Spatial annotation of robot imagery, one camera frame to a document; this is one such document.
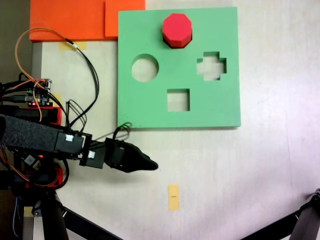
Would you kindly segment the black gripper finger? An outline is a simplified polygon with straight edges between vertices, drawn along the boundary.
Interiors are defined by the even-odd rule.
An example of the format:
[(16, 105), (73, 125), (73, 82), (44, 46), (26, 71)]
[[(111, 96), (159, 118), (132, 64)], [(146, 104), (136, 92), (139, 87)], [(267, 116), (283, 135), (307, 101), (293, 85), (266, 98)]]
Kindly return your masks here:
[(124, 172), (155, 171), (158, 169), (159, 165), (137, 146), (126, 143), (124, 149)]

